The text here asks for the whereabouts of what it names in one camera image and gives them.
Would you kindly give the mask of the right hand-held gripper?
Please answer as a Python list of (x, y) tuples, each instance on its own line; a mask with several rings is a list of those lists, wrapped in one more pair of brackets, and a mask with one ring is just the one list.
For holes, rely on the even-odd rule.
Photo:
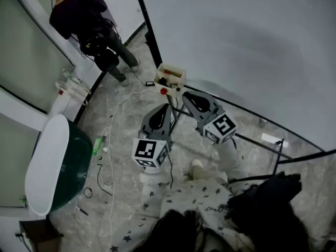
[(235, 135), (236, 121), (211, 95), (198, 91), (186, 91), (182, 95), (182, 100), (197, 121), (196, 131), (201, 136), (215, 144), (223, 144)]

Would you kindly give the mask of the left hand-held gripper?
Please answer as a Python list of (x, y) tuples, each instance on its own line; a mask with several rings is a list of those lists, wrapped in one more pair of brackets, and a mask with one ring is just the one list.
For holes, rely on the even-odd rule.
[(158, 169), (171, 151), (172, 108), (168, 103), (151, 110), (142, 120), (133, 140), (132, 159), (144, 168)]

